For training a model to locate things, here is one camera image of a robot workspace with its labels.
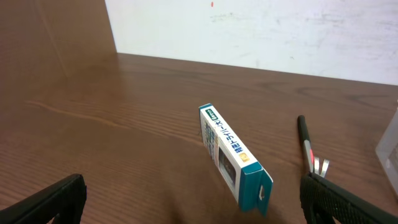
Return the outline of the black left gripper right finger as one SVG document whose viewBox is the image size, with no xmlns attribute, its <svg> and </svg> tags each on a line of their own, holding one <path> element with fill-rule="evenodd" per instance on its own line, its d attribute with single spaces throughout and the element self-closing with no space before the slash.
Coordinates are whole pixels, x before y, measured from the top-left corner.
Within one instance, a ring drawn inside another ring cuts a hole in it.
<svg viewBox="0 0 398 224">
<path fill-rule="evenodd" d="M 308 224 L 397 223 L 396 216 L 314 173 L 300 180 L 300 202 Z"/>
</svg>

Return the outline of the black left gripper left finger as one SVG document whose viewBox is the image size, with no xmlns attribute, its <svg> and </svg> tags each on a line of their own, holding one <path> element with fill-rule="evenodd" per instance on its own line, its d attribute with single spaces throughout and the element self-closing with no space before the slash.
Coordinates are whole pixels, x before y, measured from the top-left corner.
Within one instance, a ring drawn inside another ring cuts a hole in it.
<svg viewBox="0 0 398 224">
<path fill-rule="evenodd" d="M 81 222 L 87 186 L 81 174 L 72 174 L 1 210 L 1 223 Z"/>
</svg>

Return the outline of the clear plastic container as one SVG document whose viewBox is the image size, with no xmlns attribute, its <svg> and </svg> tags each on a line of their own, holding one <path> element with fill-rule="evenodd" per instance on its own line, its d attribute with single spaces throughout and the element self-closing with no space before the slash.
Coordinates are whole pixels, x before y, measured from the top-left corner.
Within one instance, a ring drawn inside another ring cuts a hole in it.
<svg viewBox="0 0 398 224">
<path fill-rule="evenodd" d="M 397 111 L 376 147 L 376 155 L 397 197 Z"/>
</svg>

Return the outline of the teal white cardboard box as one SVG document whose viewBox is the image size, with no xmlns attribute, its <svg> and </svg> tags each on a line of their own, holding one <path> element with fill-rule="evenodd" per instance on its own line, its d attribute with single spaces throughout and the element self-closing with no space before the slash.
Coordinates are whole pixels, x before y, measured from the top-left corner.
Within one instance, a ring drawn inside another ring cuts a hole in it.
<svg viewBox="0 0 398 224">
<path fill-rule="evenodd" d="M 272 177 L 211 103 L 198 110 L 203 144 L 239 208 L 244 212 L 256 208 L 265 216 L 273 188 Z"/>
</svg>

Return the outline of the small black handled hammer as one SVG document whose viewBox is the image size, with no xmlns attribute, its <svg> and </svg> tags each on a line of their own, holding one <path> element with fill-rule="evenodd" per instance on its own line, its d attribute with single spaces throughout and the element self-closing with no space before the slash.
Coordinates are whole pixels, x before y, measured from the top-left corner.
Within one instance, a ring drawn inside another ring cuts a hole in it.
<svg viewBox="0 0 398 224">
<path fill-rule="evenodd" d="M 298 116 L 297 128 L 300 147 L 303 151 L 303 159 L 307 172 L 318 174 L 321 177 L 326 177 L 330 161 L 328 159 L 321 161 L 319 157 L 315 157 L 304 115 Z"/>
</svg>

